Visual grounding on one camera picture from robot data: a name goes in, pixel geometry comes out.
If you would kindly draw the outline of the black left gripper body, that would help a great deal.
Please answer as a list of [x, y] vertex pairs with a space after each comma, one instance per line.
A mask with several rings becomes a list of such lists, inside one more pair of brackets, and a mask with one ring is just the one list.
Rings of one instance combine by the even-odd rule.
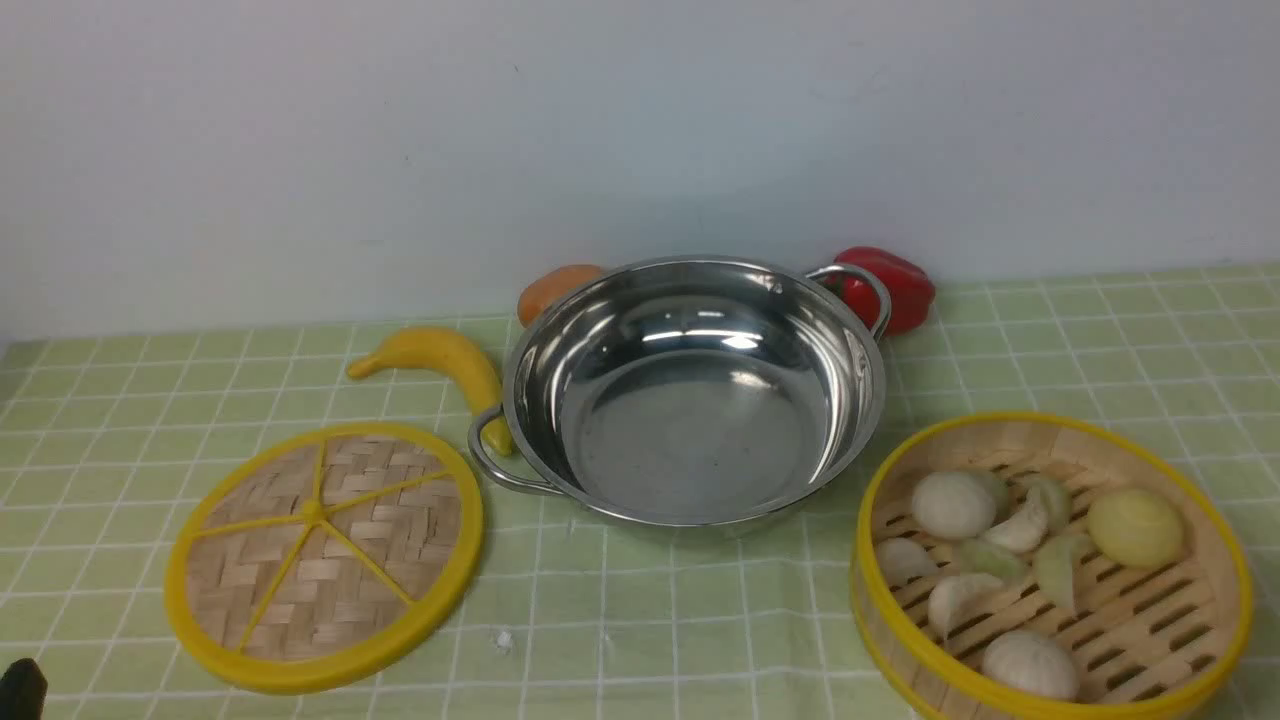
[[33, 659], [10, 664], [0, 682], [3, 720], [40, 720], [44, 716], [49, 682]]

